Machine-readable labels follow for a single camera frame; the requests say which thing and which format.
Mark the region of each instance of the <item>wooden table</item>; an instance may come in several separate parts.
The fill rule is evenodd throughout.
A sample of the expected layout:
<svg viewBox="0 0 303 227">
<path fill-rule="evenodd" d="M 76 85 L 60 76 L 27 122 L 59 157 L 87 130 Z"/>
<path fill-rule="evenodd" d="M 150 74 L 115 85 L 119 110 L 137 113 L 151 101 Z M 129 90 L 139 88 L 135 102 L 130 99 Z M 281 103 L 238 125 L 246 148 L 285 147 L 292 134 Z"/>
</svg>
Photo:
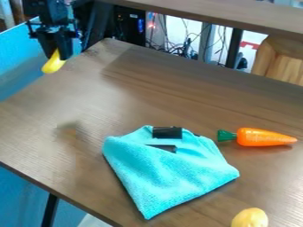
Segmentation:
<svg viewBox="0 0 303 227">
<path fill-rule="evenodd" d="M 256 0 L 99 0 L 176 17 L 303 40 L 303 10 Z"/>
<path fill-rule="evenodd" d="M 212 139 L 217 129 L 259 127 L 301 140 L 302 95 L 296 85 L 106 39 L 0 105 L 0 161 L 115 225 L 226 227 L 240 210 L 260 207 L 270 226 L 300 227 L 300 141 L 271 148 L 218 144 L 241 177 L 150 221 L 100 147 L 105 137 L 145 124 L 179 125 Z"/>
</svg>

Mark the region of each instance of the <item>blue microfiber cloth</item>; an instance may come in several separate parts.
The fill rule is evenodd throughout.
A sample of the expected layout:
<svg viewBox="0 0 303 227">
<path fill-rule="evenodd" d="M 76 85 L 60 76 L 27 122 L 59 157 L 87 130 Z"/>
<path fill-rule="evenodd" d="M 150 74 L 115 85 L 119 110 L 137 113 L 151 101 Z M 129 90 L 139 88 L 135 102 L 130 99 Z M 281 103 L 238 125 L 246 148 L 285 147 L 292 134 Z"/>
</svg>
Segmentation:
<svg viewBox="0 0 303 227">
<path fill-rule="evenodd" d="M 182 139 L 152 138 L 152 126 L 143 126 L 105 140 L 104 156 L 145 219 L 239 177 L 213 140 L 182 133 Z M 148 145 L 175 145 L 176 153 Z"/>
</svg>

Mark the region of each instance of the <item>blue panel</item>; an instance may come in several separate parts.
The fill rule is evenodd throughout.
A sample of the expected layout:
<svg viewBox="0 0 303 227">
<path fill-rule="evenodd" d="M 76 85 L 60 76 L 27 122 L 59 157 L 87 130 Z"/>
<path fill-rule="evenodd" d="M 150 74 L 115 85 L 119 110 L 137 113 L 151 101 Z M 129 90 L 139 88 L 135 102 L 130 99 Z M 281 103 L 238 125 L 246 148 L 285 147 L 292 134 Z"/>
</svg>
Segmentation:
<svg viewBox="0 0 303 227">
<path fill-rule="evenodd" d="M 40 44 L 28 38 L 27 26 L 24 24 L 1 33 L 0 44 L 0 74 L 11 71 L 42 52 Z"/>
<path fill-rule="evenodd" d="M 75 41 L 74 53 L 80 51 L 81 46 Z M 43 76 L 41 67 L 46 60 L 40 44 L 28 38 L 26 25 L 1 33 L 0 101 Z M 48 195 L 41 188 L 0 168 L 0 226 L 40 227 Z M 80 209 L 60 201 L 55 226 L 77 226 L 84 215 Z"/>
<path fill-rule="evenodd" d="M 46 191 L 0 168 L 0 226 L 40 226 L 47 198 Z"/>
<path fill-rule="evenodd" d="M 87 213 L 60 200 L 53 227 L 76 227 Z"/>
</svg>

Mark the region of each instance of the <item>orange carrot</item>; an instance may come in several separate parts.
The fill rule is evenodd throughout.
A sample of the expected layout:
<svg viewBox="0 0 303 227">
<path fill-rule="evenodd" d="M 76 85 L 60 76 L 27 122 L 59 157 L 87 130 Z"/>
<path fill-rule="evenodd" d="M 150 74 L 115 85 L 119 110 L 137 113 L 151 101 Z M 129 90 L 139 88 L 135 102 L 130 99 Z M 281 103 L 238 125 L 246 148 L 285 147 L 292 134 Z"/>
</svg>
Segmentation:
<svg viewBox="0 0 303 227">
<path fill-rule="evenodd" d="M 234 139 L 243 146 L 288 145 L 298 141 L 295 137 L 289 137 L 262 129 L 240 128 L 237 130 L 237 133 L 231 133 L 225 130 L 218 131 L 219 142 Z"/>
</svg>

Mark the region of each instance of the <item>toy lemon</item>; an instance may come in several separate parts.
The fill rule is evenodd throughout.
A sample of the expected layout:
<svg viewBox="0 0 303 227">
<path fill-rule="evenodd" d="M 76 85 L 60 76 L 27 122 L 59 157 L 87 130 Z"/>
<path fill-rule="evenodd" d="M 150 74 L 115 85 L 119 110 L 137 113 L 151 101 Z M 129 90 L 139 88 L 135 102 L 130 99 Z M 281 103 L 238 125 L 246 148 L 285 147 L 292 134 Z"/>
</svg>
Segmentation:
<svg viewBox="0 0 303 227">
<path fill-rule="evenodd" d="M 259 208 L 245 209 L 234 217 L 231 227 L 268 227 L 268 216 Z"/>
<path fill-rule="evenodd" d="M 43 66 L 42 71 L 45 74 L 53 74 L 57 72 L 65 63 L 65 60 L 60 59 L 59 51 L 56 49 L 51 55 L 51 58 Z"/>
</svg>

